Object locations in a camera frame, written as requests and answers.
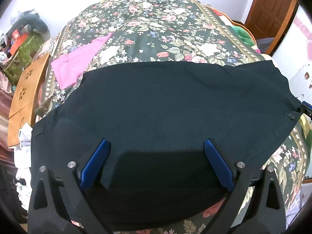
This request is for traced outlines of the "brown wooden door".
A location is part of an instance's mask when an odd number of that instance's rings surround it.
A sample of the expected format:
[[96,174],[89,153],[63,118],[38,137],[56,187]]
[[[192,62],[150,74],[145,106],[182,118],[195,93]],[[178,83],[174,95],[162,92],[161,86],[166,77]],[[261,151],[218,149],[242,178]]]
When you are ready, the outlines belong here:
[[255,39],[275,37],[292,0],[253,0],[245,27]]

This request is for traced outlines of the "pink folded garment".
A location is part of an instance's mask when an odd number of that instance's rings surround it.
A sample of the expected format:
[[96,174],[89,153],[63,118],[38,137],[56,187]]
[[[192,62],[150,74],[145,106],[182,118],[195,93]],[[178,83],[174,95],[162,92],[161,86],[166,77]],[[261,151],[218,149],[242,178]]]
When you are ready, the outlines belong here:
[[62,54],[58,59],[52,61],[51,66],[61,90],[74,85],[94,56],[109,40],[113,33],[100,36],[91,43],[83,45],[70,53]]

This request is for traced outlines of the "white crumpled clothing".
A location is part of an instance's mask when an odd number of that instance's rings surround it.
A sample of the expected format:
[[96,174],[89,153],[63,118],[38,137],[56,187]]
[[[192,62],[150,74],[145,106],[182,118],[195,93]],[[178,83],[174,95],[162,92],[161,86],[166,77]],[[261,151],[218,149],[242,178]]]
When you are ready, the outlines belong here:
[[31,188],[31,137],[33,128],[25,123],[18,132],[18,144],[14,149],[14,164],[17,168],[16,191],[23,209],[28,211],[30,198],[32,193]]

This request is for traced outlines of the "green patterned storage bag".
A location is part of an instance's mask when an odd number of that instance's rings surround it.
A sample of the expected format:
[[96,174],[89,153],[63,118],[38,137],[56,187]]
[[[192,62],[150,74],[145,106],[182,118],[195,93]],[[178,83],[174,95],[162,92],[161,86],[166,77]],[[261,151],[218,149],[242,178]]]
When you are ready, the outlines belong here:
[[12,85],[17,85],[22,72],[32,63],[42,43],[43,39],[39,34],[30,34],[16,53],[5,59],[1,68]]

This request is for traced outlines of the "wooden folding lap table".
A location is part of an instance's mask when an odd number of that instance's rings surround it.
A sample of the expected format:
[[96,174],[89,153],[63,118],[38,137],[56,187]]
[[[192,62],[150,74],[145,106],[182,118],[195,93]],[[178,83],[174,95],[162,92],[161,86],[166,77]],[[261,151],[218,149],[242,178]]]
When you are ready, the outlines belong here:
[[33,126],[35,123],[39,87],[45,80],[49,58],[49,53],[44,54],[32,62],[20,76],[8,116],[8,147],[19,144],[19,130],[24,124]]

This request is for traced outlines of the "black pants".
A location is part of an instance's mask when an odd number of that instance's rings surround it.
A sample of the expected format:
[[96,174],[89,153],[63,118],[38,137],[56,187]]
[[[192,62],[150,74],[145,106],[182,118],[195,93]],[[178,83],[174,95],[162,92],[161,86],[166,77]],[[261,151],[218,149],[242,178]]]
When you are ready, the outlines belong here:
[[68,99],[34,125],[32,178],[110,144],[85,194],[114,231],[160,227],[223,199],[204,142],[261,168],[302,115],[271,61],[239,66],[139,62],[86,72]]

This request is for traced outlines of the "orange box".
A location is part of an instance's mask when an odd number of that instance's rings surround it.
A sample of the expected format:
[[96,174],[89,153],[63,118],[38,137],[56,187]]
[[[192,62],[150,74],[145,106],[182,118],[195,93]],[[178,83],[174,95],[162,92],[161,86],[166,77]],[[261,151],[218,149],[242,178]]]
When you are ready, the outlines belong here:
[[11,38],[11,49],[10,54],[14,55],[17,51],[17,49],[23,44],[23,42],[27,39],[28,34],[22,33],[19,30],[15,30],[12,34]]

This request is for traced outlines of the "green and yellow blanket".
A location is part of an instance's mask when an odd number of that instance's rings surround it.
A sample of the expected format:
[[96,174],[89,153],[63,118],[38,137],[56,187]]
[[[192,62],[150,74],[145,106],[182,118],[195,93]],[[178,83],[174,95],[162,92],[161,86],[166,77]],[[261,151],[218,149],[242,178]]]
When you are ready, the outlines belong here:
[[261,53],[258,45],[256,44],[256,40],[252,33],[242,24],[232,22],[232,29],[236,32],[238,35],[238,38],[241,39],[241,41],[248,47],[251,47],[253,50],[255,50],[258,53]]

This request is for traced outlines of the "dark floral bedspread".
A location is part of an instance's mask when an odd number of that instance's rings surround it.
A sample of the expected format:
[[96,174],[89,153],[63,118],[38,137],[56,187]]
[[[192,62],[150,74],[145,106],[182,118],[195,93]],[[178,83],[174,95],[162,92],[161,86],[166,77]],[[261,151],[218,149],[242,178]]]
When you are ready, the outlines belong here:
[[[272,60],[246,46],[221,12],[193,0],[106,0],[87,7],[53,39],[41,46],[36,58],[49,45],[51,61],[62,54],[113,33],[86,70],[120,63],[149,61],[189,61],[220,66]],[[49,64],[42,101],[36,115],[44,117],[63,104],[82,80],[63,90]],[[277,174],[285,211],[296,206],[311,154],[311,129],[302,115],[285,141],[265,162]],[[201,233],[219,210],[223,200],[204,212],[167,226],[114,233]]]

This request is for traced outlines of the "grey plush toy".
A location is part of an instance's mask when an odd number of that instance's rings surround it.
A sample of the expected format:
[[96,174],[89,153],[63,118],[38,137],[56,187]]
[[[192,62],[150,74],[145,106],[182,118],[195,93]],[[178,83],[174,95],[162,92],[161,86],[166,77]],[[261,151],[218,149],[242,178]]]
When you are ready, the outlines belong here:
[[15,23],[12,24],[6,36],[11,39],[15,30],[22,30],[26,27],[27,33],[44,34],[48,31],[48,26],[40,19],[38,13],[28,13],[21,16]]

